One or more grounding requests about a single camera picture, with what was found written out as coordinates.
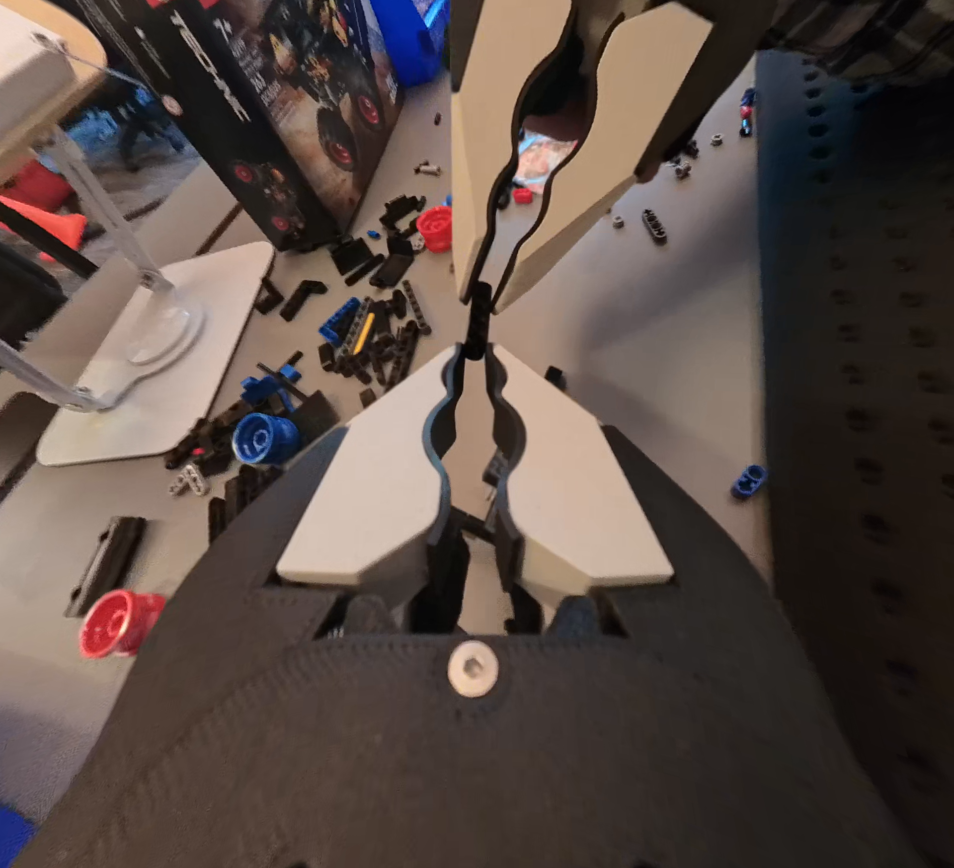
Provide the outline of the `black connector cluster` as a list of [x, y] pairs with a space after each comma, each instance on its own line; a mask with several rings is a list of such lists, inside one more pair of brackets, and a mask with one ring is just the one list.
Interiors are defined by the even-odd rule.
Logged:
[[401, 194], [386, 201], [379, 222], [389, 236], [406, 235], [410, 224], [425, 208], [425, 196]]

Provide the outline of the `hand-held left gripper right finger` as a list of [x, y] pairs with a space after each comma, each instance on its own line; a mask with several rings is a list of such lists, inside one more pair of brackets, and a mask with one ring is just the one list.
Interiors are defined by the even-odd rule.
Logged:
[[545, 609], [568, 599], [671, 583], [674, 566], [601, 422], [501, 344], [487, 346], [485, 379], [505, 632], [542, 632]]

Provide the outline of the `pile of black toy beams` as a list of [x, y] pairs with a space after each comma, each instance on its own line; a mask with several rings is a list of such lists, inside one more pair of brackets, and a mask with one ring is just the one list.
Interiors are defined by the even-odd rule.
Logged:
[[[340, 347], [319, 335], [318, 363], [325, 373], [357, 381], [364, 390], [387, 393], [408, 377], [421, 339], [430, 336], [432, 329], [408, 278], [403, 278], [388, 298], [366, 296], [359, 300], [360, 311]], [[354, 357], [352, 349], [369, 316], [375, 325], [373, 339]]]

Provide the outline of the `dark triangular toy panel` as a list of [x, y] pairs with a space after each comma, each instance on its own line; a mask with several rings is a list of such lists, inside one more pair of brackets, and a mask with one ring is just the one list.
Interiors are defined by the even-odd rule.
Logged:
[[288, 420], [299, 433], [300, 449], [308, 448], [340, 423], [335, 406], [320, 390], [309, 395], [288, 415]]

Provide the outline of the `blue toy wheel hub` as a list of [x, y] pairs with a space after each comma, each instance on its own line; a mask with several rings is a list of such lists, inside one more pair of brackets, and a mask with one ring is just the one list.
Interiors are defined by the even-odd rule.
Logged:
[[302, 435], [291, 420], [258, 412], [242, 418], [232, 435], [234, 457], [248, 466], [282, 466], [302, 447]]

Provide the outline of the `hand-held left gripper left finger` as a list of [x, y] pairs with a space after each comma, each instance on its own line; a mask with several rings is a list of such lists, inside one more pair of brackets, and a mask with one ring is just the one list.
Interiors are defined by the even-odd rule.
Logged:
[[348, 423], [277, 564], [283, 581], [406, 608], [411, 631], [457, 629], [470, 551], [444, 457], [464, 388], [460, 343]]

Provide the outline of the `toy truck set box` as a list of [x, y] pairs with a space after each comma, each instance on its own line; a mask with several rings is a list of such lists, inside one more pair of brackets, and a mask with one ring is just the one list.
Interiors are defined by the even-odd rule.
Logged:
[[403, 91], [369, 0], [74, 0], [280, 251], [348, 237]]

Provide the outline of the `white book stand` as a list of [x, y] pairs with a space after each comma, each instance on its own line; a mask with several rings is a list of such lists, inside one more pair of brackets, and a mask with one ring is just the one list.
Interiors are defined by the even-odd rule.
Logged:
[[46, 147], [136, 273], [137, 289], [68, 384], [1, 342], [2, 368], [58, 408], [36, 456], [60, 468], [157, 456], [206, 415], [276, 250], [267, 240], [160, 266], [60, 122], [107, 72], [105, 52], [45, 0], [2, 0], [2, 178]]

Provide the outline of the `black office chair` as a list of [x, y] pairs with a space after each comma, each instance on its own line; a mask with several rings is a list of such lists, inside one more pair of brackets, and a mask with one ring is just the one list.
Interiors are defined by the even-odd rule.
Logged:
[[[98, 271], [98, 266], [86, 256], [18, 209], [2, 204], [1, 219], [14, 234], [40, 253], [50, 254], [79, 278], [88, 280]], [[6, 345], [20, 351], [66, 300], [61, 285], [51, 274], [1, 244], [1, 338]]]

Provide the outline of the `orange cone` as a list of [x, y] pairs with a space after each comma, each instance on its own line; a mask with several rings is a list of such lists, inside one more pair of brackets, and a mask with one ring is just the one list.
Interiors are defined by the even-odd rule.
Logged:
[[[79, 253], [84, 242], [89, 220], [78, 213], [53, 213], [18, 200], [1, 196], [1, 229], [28, 242], [39, 251], [46, 263], [63, 264], [60, 254], [64, 249]], [[61, 244], [56, 254], [40, 248], [47, 241]]]

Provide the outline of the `black toy beam with pins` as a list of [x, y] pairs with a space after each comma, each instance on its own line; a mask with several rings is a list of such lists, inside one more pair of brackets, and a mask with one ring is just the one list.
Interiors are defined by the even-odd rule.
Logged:
[[493, 288], [479, 280], [471, 292], [470, 317], [463, 345], [464, 355], [469, 361], [481, 361], [485, 355], [492, 314]]

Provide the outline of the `blue axle connector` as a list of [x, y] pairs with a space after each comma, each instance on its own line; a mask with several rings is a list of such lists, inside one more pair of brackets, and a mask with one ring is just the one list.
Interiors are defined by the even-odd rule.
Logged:
[[241, 381], [241, 388], [240, 398], [250, 406], [261, 405], [271, 397], [278, 396], [282, 409], [292, 411], [295, 408], [287, 389], [272, 375], [247, 377]]

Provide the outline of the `black curved toy panel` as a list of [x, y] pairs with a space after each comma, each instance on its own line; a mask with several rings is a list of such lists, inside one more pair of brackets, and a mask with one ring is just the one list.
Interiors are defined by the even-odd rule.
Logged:
[[111, 518], [106, 528], [98, 535], [89, 563], [79, 582], [71, 590], [63, 613], [65, 618], [77, 619], [86, 616], [102, 596], [122, 587], [148, 525], [147, 519], [138, 516]]

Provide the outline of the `blue bin with white tag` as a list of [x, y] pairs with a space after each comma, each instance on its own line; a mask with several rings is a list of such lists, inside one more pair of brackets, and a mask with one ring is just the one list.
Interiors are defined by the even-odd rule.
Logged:
[[8, 805], [1, 805], [1, 867], [10, 867], [34, 837], [36, 827], [27, 817]]

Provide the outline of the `blue angled toy beam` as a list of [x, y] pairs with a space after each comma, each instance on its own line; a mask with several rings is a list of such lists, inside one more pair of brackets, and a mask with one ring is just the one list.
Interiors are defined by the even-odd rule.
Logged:
[[334, 347], [340, 347], [349, 333], [361, 306], [361, 300], [351, 297], [319, 327], [319, 334], [326, 342]]

